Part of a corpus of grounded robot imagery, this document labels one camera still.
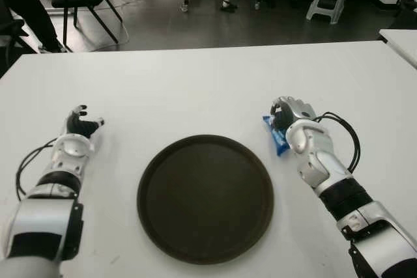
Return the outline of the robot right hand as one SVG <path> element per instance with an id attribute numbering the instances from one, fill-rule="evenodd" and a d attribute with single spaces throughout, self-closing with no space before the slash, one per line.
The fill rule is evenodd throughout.
<path id="1" fill-rule="evenodd" d="M 280 96 L 275 99 L 270 109 L 272 127 L 277 130 L 287 130 L 300 119 L 313 120 L 317 117 L 312 106 L 292 96 Z"/>

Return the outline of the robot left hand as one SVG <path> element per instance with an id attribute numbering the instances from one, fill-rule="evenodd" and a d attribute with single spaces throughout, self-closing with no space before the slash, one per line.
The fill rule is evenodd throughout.
<path id="1" fill-rule="evenodd" d="M 65 133 L 78 134 L 89 139 L 97 129 L 99 129 L 105 124 L 103 118 L 98 118 L 96 120 L 81 120 L 81 117 L 84 117 L 86 115 L 86 105 L 79 105 L 75 107 L 73 110 L 71 110 L 71 112 L 68 114 L 66 118 Z"/>

